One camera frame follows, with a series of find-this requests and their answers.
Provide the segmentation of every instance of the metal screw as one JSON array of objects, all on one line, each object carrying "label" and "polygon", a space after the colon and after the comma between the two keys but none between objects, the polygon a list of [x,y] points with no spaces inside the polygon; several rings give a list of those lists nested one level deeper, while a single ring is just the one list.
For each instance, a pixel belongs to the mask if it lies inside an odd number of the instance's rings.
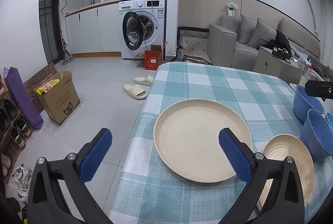
[{"label": "metal screw", "polygon": [[256,154],[255,154],[255,157],[256,157],[256,159],[258,159],[258,160],[262,160],[262,159],[264,159],[264,155],[263,155],[262,153],[256,153]]},{"label": "metal screw", "polygon": [[38,161],[37,161],[38,164],[43,164],[44,162],[45,162],[44,157],[39,158]]},{"label": "metal screw", "polygon": [[287,162],[288,163],[293,163],[294,159],[291,156],[287,156]]},{"label": "metal screw", "polygon": [[76,154],[74,154],[74,153],[71,153],[67,156],[68,160],[74,160],[75,158],[76,158]]}]

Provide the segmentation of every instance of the purple bag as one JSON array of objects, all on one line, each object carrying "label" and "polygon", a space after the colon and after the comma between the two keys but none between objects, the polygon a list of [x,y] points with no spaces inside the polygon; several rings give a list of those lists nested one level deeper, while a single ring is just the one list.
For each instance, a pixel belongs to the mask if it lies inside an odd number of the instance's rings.
[{"label": "purple bag", "polygon": [[44,121],[29,98],[18,69],[13,67],[10,69],[4,68],[3,73],[8,90],[21,110],[24,119],[32,128],[41,129]]}]

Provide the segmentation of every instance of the blue bowl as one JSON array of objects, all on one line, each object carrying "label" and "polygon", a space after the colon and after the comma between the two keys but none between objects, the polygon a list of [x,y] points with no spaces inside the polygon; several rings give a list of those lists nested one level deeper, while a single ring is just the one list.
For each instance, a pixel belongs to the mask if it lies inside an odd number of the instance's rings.
[{"label": "blue bowl", "polygon": [[332,128],[332,126],[333,126],[333,115],[332,115],[332,113],[327,112],[325,119],[326,119],[326,121],[328,121],[328,124],[330,125],[331,130],[333,131],[333,128]]},{"label": "blue bowl", "polygon": [[315,109],[321,114],[325,112],[322,103],[316,97],[308,96],[305,88],[297,85],[294,97],[294,114],[298,119],[305,122],[309,109]]},{"label": "blue bowl", "polygon": [[333,132],[329,122],[316,110],[308,111],[299,139],[308,148],[313,162],[333,155]]}]

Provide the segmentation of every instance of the checkered tablecloth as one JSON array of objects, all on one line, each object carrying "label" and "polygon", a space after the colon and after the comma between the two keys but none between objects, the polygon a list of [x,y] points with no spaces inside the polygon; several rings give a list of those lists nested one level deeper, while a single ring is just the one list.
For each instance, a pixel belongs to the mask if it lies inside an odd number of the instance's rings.
[{"label": "checkered tablecloth", "polygon": [[[163,64],[142,107],[120,176],[109,214],[115,224],[216,224],[245,187],[236,176],[215,184],[192,182],[171,171],[159,157],[153,139],[159,114],[173,103],[190,98],[217,101],[237,112],[249,126],[253,152],[261,151],[275,135],[300,135],[302,124],[293,113],[294,91],[277,77],[193,63]],[[333,185],[332,158],[314,166],[306,222]]]}]

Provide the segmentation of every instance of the beige plate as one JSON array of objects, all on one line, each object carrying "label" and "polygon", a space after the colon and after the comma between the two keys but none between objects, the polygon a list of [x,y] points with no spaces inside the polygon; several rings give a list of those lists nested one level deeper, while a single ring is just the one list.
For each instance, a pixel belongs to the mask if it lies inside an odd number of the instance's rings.
[{"label": "beige plate", "polygon": [[160,114],[154,143],[164,163],[180,176],[220,182],[236,174],[219,145],[219,132],[225,127],[252,149],[250,130],[232,109],[204,99],[184,100]]},{"label": "beige plate", "polygon": [[[262,153],[268,159],[284,160],[287,156],[291,156],[295,160],[299,178],[301,179],[304,204],[307,204],[313,188],[314,166],[311,155],[302,141],[289,134],[280,134],[273,137],[266,144]],[[265,203],[272,181],[273,180],[267,180],[264,186],[257,202],[259,210],[261,210]]]}]

